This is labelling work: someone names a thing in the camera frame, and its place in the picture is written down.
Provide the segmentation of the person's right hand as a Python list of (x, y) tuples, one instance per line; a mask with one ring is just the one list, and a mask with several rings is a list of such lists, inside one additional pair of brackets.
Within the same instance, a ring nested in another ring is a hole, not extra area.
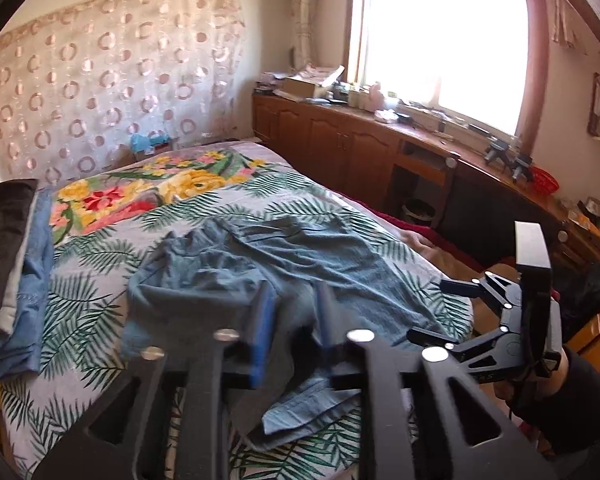
[(496, 397), (503, 401), (510, 401), (516, 393), (528, 393), (532, 398), (552, 396), (564, 384), (569, 370), (569, 360), (565, 349), (560, 350), (559, 366), (548, 377), (536, 376), (529, 373), (517, 380), (504, 380), (493, 385)]

